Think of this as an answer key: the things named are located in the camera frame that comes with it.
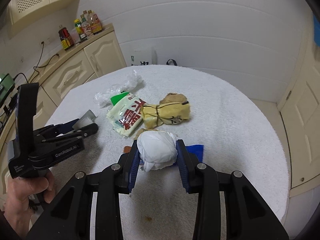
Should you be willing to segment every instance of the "green appliance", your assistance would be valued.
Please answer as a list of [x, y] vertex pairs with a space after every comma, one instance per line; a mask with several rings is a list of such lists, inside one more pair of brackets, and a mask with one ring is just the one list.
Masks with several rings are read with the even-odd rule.
[[15, 83], [10, 74], [0, 74], [0, 107], [14, 89]]

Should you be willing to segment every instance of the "tiled floor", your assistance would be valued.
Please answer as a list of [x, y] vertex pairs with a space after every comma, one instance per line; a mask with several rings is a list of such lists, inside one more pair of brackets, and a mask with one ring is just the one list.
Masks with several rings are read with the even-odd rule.
[[265, 117], [269, 120], [270, 124], [272, 125], [273, 129], [276, 131], [280, 139], [280, 142], [282, 144], [284, 154], [287, 159], [288, 169], [290, 172], [291, 165], [290, 165], [290, 153], [289, 153], [287, 135], [285, 133], [284, 124], [282, 122], [280, 112], [277, 109], [276, 103], [255, 100], [255, 99], [251, 99], [251, 101], [255, 103], [255, 105], [265, 115]]

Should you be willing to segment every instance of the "metal screw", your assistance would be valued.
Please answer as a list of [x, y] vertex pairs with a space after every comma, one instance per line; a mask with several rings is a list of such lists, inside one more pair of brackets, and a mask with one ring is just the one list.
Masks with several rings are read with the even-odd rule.
[[81, 178], [83, 178], [84, 173], [82, 171], [78, 171], [75, 176], [77, 179], [81, 179]]
[[242, 174], [241, 171], [234, 171], [234, 172], [233, 172], [233, 175], [234, 175], [235, 177], [237, 177], [237, 178], [241, 178], [243, 174]]
[[121, 165], [118, 164], [118, 163], [115, 163], [111, 166], [111, 169], [114, 170], [114, 171], [117, 171], [121, 168]]
[[198, 163], [197, 168], [200, 170], [204, 170], [207, 167], [204, 163]]

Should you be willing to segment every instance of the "white tablecloth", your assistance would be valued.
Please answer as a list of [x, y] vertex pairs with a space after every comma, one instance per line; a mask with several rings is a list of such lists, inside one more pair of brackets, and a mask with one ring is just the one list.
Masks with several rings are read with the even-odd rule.
[[[162, 125], [186, 145], [203, 144], [203, 161], [217, 171], [240, 170], [266, 200], [276, 216], [284, 216], [289, 175], [284, 152], [275, 131], [261, 111], [238, 89], [213, 75], [189, 68], [150, 65], [120, 69], [71, 90], [48, 124], [68, 122], [88, 109], [97, 116], [99, 131], [85, 139], [85, 150], [53, 168], [58, 189], [77, 172], [102, 171], [116, 163], [133, 138], [122, 138], [106, 119], [94, 95], [110, 85], [122, 83], [133, 69], [143, 86], [134, 93], [150, 104], [158, 104], [169, 92], [184, 94], [191, 104], [191, 119], [179, 125]], [[197, 195], [182, 187], [177, 167], [138, 172], [130, 195], [120, 195], [125, 240], [192, 239]], [[225, 214], [222, 208], [222, 239]]]

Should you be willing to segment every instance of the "power cord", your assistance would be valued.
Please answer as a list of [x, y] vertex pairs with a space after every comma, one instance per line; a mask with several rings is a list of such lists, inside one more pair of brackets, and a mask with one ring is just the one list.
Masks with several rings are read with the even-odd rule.
[[42, 50], [41, 50], [41, 55], [40, 55], [40, 58], [39, 58], [39, 61], [38, 61], [38, 64], [36, 65], [36, 66], [34, 66], [33, 67], [33, 73], [32, 73], [32, 75], [31, 75], [31, 77], [33, 76], [33, 74], [35, 73], [35, 72], [37, 72], [37, 74], [34, 76], [34, 78], [30, 81], [29, 80], [29, 83], [32, 83], [33, 82], [33, 80], [40, 74], [40, 72], [39, 71], [37, 71], [37, 68], [43, 68], [43, 67], [46, 67], [47, 65], [49, 65], [49, 63], [50, 63], [50, 61], [52, 60], [52, 58], [54, 57], [54, 56], [58, 56], [59, 57], [59, 54], [58, 53], [56, 53], [56, 54], [54, 54], [50, 59], [49, 59], [49, 61], [48, 61], [48, 63], [46, 64], [46, 65], [44, 65], [44, 66], [38, 66], [39, 65], [39, 63], [40, 63], [40, 60], [41, 60], [41, 57], [42, 57], [42, 53], [43, 53], [43, 48], [44, 48], [44, 42], [42, 41], [41, 42], [41, 44], [42, 44]]
[[20, 74], [24, 76], [24, 78], [26, 79], [26, 82], [27, 82], [27, 84], [28, 84], [28, 83], [29, 83], [29, 82], [28, 82], [28, 79], [27, 79], [26, 75], [25, 75], [25, 74], [23, 74], [22, 72], [21, 72], [21, 73], [16, 74], [16, 76], [13, 78], [13, 80], [16, 80], [17, 76], [19, 76]]

